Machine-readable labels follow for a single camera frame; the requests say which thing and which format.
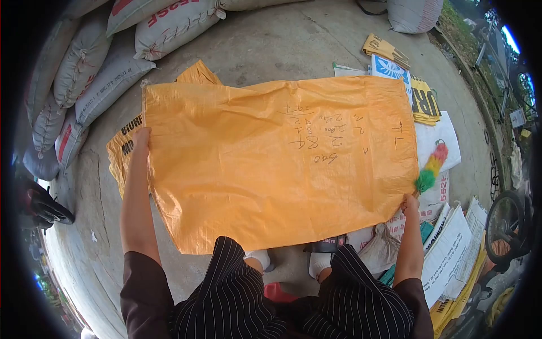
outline white fertilizer bag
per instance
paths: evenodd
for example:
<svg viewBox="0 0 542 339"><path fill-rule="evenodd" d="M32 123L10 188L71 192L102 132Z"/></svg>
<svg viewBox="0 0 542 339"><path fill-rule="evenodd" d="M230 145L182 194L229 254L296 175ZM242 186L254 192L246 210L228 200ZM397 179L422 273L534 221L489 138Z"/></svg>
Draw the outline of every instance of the white fertilizer bag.
<svg viewBox="0 0 542 339"><path fill-rule="evenodd" d="M394 31L425 33L435 26L443 0L388 0L388 20Z"/></svg>
<svg viewBox="0 0 542 339"><path fill-rule="evenodd" d="M175 0L115 0L107 22L107 36L131 27Z"/></svg>
<svg viewBox="0 0 542 339"><path fill-rule="evenodd" d="M30 142L23 156L23 165L33 176L41 180L52 181L60 170L59 162L56 160L55 148L45 151L41 158L37 154L34 144Z"/></svg>
<svg viewBox="0 0 542 339"><path fill-rule="evenodd" d="M73 0L64 15L68 18L80 18L86 13L105 4L108 0Z"/></svg>
<svg viewBox="0 0 542 339"><path fill-rule="evenodd" d="M65 117L66 109L61 108L55 102L53 93L49 92L47 102L40 114L38 114L34 130L32 131L34 148L38 152L40 159L43 157L43 152L49 150L55 144L56 137L60 134Z"/></svg>
<svg viewBox="0 0 542 339"><path fill-rule="evenodd" d="M70 110L64 120L62 131L55 141L56 159L62 171L66 171L72 164L87 136L88 129L84 129L77 123L73 110Z"/></svg>
<svg viewBox="0 0 542 339"><path fill-rule="evenodd" d="M60 107L72 107L91 84L111 45L106 37L108 7L86 15L70 43L58 72L53 90Z"/></svg>
<svg viewBox="0 0 542 339"><path fill-rule="evenodd" d="M154 62L133 58L133 38L133 29L115 35L100 71L75 102L77 122L84 128L89 127L128 88L156 67Z"/></svg>
<svg viewBox="0 0 542 339"><path fill-rule="evenodd" d="M305 0L218 0L220 7L226 11L247 11L299 1Z"/></svg>
<svg viewBox="0 0 542 339"><path fill-rule="evenodd" d="M137 24L135 59L158 60L225 19L216 0L177 1Z"/></svg>
<svg viewBox="0 0 542 339"><path fill-rule="evenodd" d="M56 71L78 25L78 19L57 22L41 49L24 96L30 126L34 126L37 115L45 105Z"/></svg>

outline motorcycle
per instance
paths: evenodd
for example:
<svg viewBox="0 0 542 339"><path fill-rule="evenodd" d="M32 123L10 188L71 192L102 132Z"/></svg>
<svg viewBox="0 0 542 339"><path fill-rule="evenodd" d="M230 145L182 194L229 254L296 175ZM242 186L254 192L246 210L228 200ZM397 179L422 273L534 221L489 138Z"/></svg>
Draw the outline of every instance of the motorcycle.
<svg viewBox="0 0 542 339"><path fill-rule="evenodd" d="M16 179L18 188L18 202L24 214L32 217L33 226L47 229L55 221L67 225L73 224L75 216L66 207L56 202L47 189L35 181L20 176Z"/></svg>

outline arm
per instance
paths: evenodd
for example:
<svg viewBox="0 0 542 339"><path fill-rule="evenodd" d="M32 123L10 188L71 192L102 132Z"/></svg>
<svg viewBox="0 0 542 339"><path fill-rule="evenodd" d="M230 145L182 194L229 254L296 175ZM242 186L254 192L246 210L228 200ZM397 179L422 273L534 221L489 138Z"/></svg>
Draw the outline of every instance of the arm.
<svg viewBox="0 0 542 339"><path fill-rule="evenodd" d="M423 244L420 235L420 202L410 194L405 194L406 201L401 208L406 216L405 232L397 253L393 286L403 280L422 277Z"/></svg>
<svg viewBox="0 0 542 339"><path fill-rule="evenodd" d="M129 251L139 252L161 266L147 189L150 133L149 127L142 127L133 137L134 147L120 211L120 238L125 254Z"/></svg>

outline blue printed logo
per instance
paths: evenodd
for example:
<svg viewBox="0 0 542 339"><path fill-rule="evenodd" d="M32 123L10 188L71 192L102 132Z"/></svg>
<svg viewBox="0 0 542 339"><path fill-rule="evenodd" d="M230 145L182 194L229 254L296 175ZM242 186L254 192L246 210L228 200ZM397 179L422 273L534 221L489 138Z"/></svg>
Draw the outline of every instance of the blue printed logo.
<svg viewBox="0 0 542 339"><path fill-rule="evenodd" d="M378 73L385 74L394 79L399 79L403 77L404 83L406 85L410 84L407 72L401 67L399 67L398 65L394 64L393 62L386 59L382 59L381 57L378 57L378 55L375 55L375 65L376 65L376 71Z"/></svg>

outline colorful feather duster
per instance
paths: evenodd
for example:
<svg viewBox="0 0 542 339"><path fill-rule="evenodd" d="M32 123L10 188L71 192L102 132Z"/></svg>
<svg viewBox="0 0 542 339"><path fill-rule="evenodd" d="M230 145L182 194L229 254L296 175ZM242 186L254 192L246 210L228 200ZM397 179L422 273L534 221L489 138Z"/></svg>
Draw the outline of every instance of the colorful feather duster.
<svg viewBox="0 0 542 339"><path fill-rule="evenodd" d="M435 180L438 176L440 168L448 157L448 147L446 144L438 144L437 149L429 156L427 164L423 170L420 171L420 176L414 182L416 186L415 197L418 197L423 192L427 191L435 184Z"/></svg>

